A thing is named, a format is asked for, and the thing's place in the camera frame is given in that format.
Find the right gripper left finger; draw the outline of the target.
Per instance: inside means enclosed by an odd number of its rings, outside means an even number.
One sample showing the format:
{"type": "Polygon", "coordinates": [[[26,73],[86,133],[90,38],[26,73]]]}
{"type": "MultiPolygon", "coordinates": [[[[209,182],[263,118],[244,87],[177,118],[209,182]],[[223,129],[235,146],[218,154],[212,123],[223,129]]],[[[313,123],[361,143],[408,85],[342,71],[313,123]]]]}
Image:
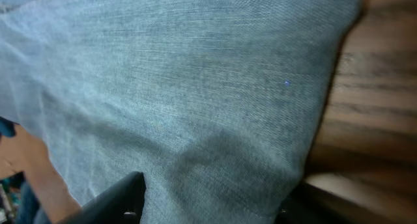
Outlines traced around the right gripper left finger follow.
{"type": "Polygon", "coordinates": [[[145,203],[143,173],[132,172],[86,204],[63,224],[139,224],[145,203]]]}

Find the medium blue denim jeans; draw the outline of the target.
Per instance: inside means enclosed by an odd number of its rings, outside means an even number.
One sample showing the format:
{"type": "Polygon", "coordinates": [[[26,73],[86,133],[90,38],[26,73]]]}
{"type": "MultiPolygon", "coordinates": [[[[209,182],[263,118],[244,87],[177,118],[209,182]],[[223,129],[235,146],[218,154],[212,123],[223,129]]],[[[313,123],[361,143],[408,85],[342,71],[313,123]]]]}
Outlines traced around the medium blue denim jeans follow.
{"type": "Polygon", "coordinates": [[[144,223],[272,223],[360,0],[1,0],[1,116],[85,204],[145,175],[144,223]]]}

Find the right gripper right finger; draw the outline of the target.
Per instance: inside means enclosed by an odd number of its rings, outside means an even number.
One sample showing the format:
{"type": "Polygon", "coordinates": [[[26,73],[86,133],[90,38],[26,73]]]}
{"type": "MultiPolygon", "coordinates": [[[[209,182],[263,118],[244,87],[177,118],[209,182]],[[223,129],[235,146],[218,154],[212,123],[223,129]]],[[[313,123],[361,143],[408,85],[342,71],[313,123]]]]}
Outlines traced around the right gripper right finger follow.
{"type": "Polygon", "coordinates": [[[317,188],[301,184],[281,203],[275,224],[348,224],[347,218],[320,203],[317,188]]]}

